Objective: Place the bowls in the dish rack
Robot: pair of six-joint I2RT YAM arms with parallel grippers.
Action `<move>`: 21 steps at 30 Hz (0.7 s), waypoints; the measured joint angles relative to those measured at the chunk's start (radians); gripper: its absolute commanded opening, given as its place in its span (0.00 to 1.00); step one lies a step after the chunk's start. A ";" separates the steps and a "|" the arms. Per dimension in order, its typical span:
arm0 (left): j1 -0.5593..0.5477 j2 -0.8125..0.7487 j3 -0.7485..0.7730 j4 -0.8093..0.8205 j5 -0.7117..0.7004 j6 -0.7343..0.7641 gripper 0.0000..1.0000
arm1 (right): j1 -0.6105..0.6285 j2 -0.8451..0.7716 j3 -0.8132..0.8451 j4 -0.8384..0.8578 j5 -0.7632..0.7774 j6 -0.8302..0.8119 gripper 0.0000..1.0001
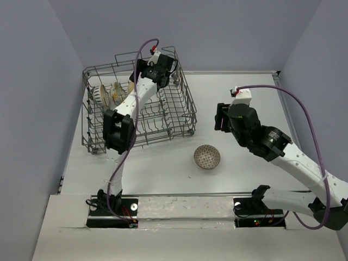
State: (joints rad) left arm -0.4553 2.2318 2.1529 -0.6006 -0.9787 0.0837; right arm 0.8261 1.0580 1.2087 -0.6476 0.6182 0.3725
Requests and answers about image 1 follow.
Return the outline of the brown patterned bowl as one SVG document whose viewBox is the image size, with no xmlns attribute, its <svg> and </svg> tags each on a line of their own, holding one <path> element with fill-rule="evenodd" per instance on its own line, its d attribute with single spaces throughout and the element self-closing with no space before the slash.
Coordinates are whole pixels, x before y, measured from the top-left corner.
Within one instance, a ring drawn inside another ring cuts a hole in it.
<svg viewBox="0 0 348 261">
<path fill-rule="evenodd" d="M 194 152 L 195 163 L 206 170 L 217 167 L 220 160 L 220 152 L 212 145 L 201 145 Z"/>
</svg>

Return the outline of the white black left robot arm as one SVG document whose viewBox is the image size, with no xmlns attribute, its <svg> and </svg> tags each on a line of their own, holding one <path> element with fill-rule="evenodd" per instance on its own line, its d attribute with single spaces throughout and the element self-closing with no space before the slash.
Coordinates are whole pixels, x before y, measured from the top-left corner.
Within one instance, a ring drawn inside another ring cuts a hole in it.
<svg viewBox="0 0 348 261">
<path fill-rule="evenodd" d="M 121 206 L 123 166 L 136 141 L 140 110 L 160 89 L 168 86 L 178 61 L 155 52 L 146 61 L 138 59 L 129 80 L 134 89 L 116 108 L 103 115 L 103 139 L 107 149 L 106 179 L 98 191 L 98 203 L 109 215 L 117 215 Z"/>
</svg>

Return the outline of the orange flower bowl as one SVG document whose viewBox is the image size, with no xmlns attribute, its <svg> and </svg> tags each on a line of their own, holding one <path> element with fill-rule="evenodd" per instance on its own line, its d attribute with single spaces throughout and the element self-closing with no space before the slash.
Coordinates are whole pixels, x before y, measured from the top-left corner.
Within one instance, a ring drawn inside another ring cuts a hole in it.
<svg viewBox="0 0 348 261">
<path fill-rule="evenodd" d="M 127 94 L 124 89 L 121 87 L 119 82 L 114 82 L 113 86 L 109 90 L 110 100 L 115 104 L 119 105 L 126 98 Z"/>
</svg>

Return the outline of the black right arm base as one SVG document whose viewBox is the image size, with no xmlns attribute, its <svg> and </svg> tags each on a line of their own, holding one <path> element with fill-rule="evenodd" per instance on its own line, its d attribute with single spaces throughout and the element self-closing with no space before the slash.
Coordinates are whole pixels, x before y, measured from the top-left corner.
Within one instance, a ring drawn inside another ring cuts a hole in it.
<svg viewBox="0 0 348 261">
<path fill-rule="evenodd" d="M 250 197 L 234 198 L 233 213 L 236 228 L 286 228 L 283 210 L 269 209 L 264 203 L 255 201 Z"/>
</svg>

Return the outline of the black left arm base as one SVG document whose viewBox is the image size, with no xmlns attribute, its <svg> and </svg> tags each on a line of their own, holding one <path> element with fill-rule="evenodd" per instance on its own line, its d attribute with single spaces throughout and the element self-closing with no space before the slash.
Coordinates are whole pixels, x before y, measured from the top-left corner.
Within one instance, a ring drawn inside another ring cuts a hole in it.
<svg viewBox="0 0 348 261">
<path fill-rule="evenodd" d="M 106 200 L 96 196 L 88 198 L 85 203 L 89 206 L 86 226 L 89 228 L 117 228 L 128 229 L 138 227 L 138 199 L 126 197 L 119 206 L 109 211 Z"/>
</svg>

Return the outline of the teal yellow sun bowl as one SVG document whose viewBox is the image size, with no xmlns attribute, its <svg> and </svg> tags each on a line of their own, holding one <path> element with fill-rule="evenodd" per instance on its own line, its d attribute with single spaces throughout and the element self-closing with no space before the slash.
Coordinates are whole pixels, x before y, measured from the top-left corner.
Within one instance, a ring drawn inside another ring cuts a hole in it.
<svg viewBox="0 0 348 261">
<path fill-rule="evenodd" d="M 128 88 L 127 88 L 127 92 L 128 94 L 132 93 L 134 91 L 134 83 L 132 81 L 128 82 Z"/>
</svg>

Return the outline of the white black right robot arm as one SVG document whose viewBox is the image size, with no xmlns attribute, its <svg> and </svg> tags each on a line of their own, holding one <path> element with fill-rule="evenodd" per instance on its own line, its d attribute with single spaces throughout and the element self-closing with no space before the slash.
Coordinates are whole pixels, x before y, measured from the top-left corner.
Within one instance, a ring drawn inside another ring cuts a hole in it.
<svg viewBox="0 0 348 261">
<path fill-rule="evenodd" d="M 242 103 L 219 103 L 214 129 L 232 133 L 241 147 L 284 170 L 308 188 L 308 192 L 294 192 L 260 185 L 242 207 L 256 213 L 267 209 L 301 213 L 334 231 L 347 224 L 347 183 L 329 172 L 322 173 L 319 164 L 280 129 L 262 125 L 254 108 Z"/>
</svg>

